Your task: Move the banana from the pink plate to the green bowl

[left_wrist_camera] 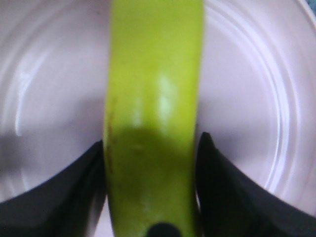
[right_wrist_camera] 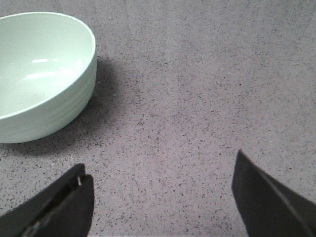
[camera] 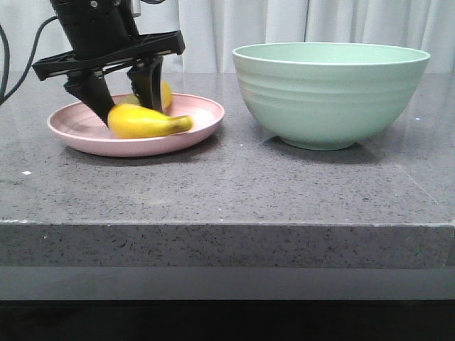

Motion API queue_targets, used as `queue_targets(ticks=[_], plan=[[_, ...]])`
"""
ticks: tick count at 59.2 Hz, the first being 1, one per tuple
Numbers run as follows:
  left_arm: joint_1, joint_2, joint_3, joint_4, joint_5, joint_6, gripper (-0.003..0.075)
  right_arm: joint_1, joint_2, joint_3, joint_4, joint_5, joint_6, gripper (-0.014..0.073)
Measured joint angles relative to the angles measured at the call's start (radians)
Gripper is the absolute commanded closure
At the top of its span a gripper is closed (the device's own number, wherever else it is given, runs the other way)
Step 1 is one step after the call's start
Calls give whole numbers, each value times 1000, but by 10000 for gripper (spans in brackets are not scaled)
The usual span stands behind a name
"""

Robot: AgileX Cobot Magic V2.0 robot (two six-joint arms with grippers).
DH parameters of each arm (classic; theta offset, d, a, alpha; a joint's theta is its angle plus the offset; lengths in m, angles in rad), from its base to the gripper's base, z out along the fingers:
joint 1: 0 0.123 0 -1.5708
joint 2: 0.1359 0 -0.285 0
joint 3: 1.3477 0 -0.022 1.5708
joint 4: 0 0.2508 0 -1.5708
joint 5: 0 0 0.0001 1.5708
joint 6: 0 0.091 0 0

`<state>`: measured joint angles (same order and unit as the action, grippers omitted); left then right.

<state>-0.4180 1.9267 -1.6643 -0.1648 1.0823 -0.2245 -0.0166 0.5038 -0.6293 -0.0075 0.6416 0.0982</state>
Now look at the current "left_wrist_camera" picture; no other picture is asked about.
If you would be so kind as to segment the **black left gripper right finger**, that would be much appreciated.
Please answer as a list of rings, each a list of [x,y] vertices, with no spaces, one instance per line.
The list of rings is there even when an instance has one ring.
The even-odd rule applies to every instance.
[[[197,195],[206,237],[314,237],[315,217],[261,188],[215,147],[198,144]]]

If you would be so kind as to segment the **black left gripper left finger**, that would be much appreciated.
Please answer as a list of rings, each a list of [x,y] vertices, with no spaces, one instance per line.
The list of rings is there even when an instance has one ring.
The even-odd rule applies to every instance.
[[[103,143],[41,185],[0,204],[2,237],[92,237],[106,198]]]

